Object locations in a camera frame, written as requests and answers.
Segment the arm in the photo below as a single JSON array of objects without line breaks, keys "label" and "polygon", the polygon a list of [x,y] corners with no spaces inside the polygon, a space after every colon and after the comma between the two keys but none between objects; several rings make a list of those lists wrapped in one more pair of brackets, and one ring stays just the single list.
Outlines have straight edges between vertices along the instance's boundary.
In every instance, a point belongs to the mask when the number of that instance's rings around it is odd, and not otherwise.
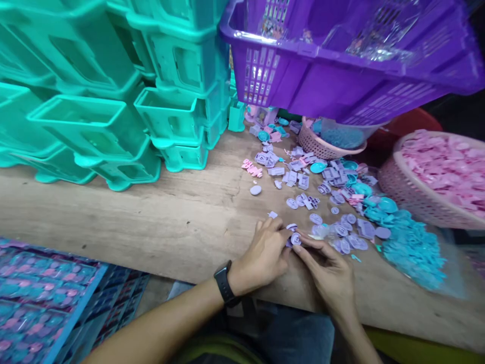
[{"label": "arm", "polygon": [[[247,252],[228,273],[235,296],[271,283],[288,269],[291,231],[281,230],[281,218],[256,224]],[[163,303],[115,333],[93,351],[84,364],[151,364],[167,362],[198,329],[224,307],[216,280],[210,278]]]},{"label": "arm", "polygon": [[293,246],[294,251],[310,270],[317,290],[325,301],[333,322],[347,342],[354,362],[382,364],[359,322],[352,266],[327,242],[313,240],[305,233],[298,232],[304,244],[318,249],[319,253],[326,258],[325,266],[321,266],[305,248]]}]

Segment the stacked crate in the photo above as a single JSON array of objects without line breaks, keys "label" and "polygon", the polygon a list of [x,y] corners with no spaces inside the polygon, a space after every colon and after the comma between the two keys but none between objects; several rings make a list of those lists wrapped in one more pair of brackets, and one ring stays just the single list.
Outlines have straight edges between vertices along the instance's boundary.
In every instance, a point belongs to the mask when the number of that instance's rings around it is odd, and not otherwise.
[{"label": "stacked crate", "polygon": [[205,168],[234,103],[227,0],[0,3],[0,167],[114,191],[155,182],[159,157]]}]

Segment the pink plastic pieces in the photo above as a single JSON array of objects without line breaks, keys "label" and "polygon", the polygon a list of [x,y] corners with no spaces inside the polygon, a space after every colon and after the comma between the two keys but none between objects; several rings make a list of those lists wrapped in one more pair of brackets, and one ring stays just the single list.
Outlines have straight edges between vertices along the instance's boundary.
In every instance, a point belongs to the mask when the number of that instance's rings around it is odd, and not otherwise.
[{"label": "pink plastic pieces", "polygon": [[254,166],[249,159],[245,159],[242,162],[241,168],[246,169],[248,173],[253,177],[261,178],[263,176],[263,169]]},{"label": "pink plastic pieces", "polygon": [[401,152],[421,181],[451,203],[485,218],[485,149],[471,148],[458,135],[435,137],[418,130]]}]

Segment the wooden table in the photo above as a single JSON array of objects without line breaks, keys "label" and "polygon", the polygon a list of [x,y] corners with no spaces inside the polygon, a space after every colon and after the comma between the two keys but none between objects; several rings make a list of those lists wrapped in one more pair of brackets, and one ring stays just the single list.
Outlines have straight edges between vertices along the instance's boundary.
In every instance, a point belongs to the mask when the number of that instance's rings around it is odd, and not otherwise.
[{"label": "wooden table", "polygon": [[[293,138],[275,145],[293,148]],[[253,159],[261,143],[248,133],[226,132],[209,153],[203,171],[162,171],[155,184],[137,185],[116,193],[100,177],[86,186],[59,182],[37,183],[34,171],[15,167],[0,171],[0,235],[106,262],[144,270],[191,283],[210,277],[216,267],[235,259],[250,243],[257,219],[275,211],[285,223],[303,229],[313,225],[310,213],[291,210],[286,199],[302,190],[283,185],[277,190],[266,171],[262,179],[241,169]],[[263,188],[258,196],[253,181]],[[330,213],[327,197],[310,177],[307,195],[319,197],[318,213],[324,222]],[[353,212],[349,205],[342,212]],[[449,269],[460,298],[428,292],[384,261],[374,247],[355,253],[357,303],[364,324],[438,343],[485,353],[485,289],[478,274],[454,246]],[[261,299],[320,311],[321,302],[309,273],[292,255],[289,272],[255,295]]]}]

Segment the pink woven basket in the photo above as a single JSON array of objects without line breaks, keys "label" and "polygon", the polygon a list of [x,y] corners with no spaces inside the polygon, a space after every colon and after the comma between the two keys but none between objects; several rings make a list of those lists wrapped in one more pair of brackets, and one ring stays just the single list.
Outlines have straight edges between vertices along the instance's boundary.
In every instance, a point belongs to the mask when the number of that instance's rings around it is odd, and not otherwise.
[{"label": "pink woven basket", "polygon": [[305,117],[303,117],[302,129],[298,134],[298,143],[303,147],[306,153],[313,152],[315,156],[321,159],[332,160],[344,157],[346,155],[359,154],[367,146],[367,142],[361,145],[359,149],[347,150],[334,147],[319,138],[309,127],[305,125]]},{"label": "pink woven basket", "polygon": [[[454,135],[442,131],[429,131],[431,135],[449,137]],[[379,170],[379,185],[382,190],[400,208],[406,209],[413,217],[440,228],[484,230],[485,219],[482,219],[461,207],[458,207],[442,195],[433,191],[409,167],[401,153],[403,142],[414,137],[408,134],[394,144],[393,155]],[[461,136],[473,148],[485,149],[485,143]]]}]

